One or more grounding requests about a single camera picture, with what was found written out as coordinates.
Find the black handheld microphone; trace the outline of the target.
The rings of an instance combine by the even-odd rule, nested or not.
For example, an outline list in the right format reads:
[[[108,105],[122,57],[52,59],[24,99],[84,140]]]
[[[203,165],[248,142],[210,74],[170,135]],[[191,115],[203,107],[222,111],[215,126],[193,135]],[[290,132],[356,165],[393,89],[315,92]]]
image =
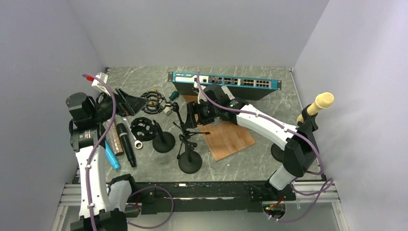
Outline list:
[[[125,154],[131,167],[136,167],[137,166],[136,158],[132,149],[132,145],[130,143],[126,126],[123,123],[118,123],[116,124],[116,130],[118,132],[120,142],[122,144],[123,150],[125,151]]]

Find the blue foam microphone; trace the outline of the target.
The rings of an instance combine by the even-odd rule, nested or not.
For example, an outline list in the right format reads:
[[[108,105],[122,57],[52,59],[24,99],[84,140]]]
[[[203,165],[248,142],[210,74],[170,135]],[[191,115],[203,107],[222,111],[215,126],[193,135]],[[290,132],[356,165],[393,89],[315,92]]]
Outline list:
[[[114,170],[119,170],[121,168],[119,161],[107,141],[105,141],[105,155]]]

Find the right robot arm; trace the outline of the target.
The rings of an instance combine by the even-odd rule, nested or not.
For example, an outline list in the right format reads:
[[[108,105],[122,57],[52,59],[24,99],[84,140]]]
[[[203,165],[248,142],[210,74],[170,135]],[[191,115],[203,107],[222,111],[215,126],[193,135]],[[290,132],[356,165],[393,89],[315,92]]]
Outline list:
[[[191,128],[198,124],[212,123],[214,118],[219,117],[272,141],[271,153],[281,165],[266,181],[265,193],[269,199],[278,199],[288,184],[306,173],[323,173],[323,167],[319,171],[309,169],[315,161],[321,163],[321,157],[314,138],[314,132],[318,129],[317,113],[310,115],[308,107],[303,109],[297,125],[291,125],[262,113],[239,97],[234,97],[224,86],[211,84],[205,87],[195,83],[194,88],[198,101],[188,104],[186,122]]]

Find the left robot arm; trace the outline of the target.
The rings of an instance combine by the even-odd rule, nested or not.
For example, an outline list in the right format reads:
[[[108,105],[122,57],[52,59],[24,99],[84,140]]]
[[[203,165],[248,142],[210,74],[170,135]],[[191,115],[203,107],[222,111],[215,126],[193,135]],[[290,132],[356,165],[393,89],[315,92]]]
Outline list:
[[[105,136],[103,123],[115,115],[134,116],[147,100],[116,88],[97,104],[91,96],[77,92],[65,101],[72,116],[69,122],[70,144],[80,171],[81,201],[79,220],[70,224],[72,231],[126,231],[127,202],[138,196],[133,177],[125,174],[110,183],[105,179]]]

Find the clip desk mic stand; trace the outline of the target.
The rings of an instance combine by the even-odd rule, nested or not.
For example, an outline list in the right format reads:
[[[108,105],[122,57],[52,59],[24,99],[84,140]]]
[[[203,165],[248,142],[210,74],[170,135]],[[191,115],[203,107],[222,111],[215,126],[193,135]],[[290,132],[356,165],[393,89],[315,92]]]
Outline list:
[[[195,151],[197,143],[188,141],[189,136],[179,135],[181,142],[177,155],[178,166],[180,170],[186,174],[194,174],[202,167],[203,160]]]

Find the silver mesh glitter microphone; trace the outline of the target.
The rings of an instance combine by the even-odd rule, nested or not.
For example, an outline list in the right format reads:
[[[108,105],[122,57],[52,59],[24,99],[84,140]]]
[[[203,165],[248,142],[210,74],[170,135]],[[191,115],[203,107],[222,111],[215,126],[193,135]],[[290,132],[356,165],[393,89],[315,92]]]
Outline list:
[[[112,122],[113,120],[109,119],[105,124],[108,127],[108,125]],[[118,136],[116,127],[115,127],[115,122],[113,121],[113,124],[111,125],[111,127],[108,129],[108,133],[107,133],[107,141],[110,145],[111,150],[113,151],[113,153],[115,154],[115,156],[121,156],[123,155],[125,152],[123,150],[120,138]]]

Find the tripod shock mount stand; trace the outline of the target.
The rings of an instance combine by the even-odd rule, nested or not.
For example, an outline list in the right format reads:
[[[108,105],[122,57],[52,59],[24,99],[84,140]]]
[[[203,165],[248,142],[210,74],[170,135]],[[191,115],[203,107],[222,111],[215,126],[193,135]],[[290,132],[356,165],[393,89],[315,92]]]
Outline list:
[[[148,102],[149,102],[149,99],[147,98],[148,92],[149,92],[149,91],[143,93],[143,94],[141,95],[141,97],[147,99]],[[180,115],[180,112],[179,112],[179,105],[178,105],[178,103],[177,103],[177,102],[168,101],[168,100],[165,98],[164,95],[162,95],[161,93],[159,93],[159,94],[160,94],[160,98],[159,98],[158,104],[157,104],[156,106],[149,106],[148,103],[147,103],[147,105],[143,108],[143,111],[144,111],[145,113],[150,114],[150,115],[155,115],[155,114],[161,113],[161,112],[163,111],[164,107],[166,107],[167,105],[168,105],[168,106],[172,106],[172,111],[174,111],[174,112],[177,114],[178,119],[179,119],[179,125],[177,125],[175,122],[174,122],[173,124],[174,124],[176,127],[178,127],[178,128],[182,131],[182,133],[181,133],[182,135],[186,135],[186,136],[189,136],[189,138],[191,138],[191,136],[194,136],[194,135],[196,135],[196,134],[205,134],[205,135],[209,135],[209,134],[210,134],[209,131],[207,131],[207,132],[193,132],[193,131],[187,130],[187,129],[185,128],[185,123],[184,123],[184,122],[182,121],[182,119],[181,119],[181,115]]]

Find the shock mount desk stand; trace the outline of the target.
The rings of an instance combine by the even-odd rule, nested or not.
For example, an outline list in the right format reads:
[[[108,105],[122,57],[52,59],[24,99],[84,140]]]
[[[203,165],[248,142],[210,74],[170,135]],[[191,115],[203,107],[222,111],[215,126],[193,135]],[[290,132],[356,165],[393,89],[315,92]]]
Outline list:
[[[175,146],[175,137],[163,131],[159,123],[146,117],[137,117],[131,122],[131,132],[141,142],[151,141],[153,149],[167,153]]]

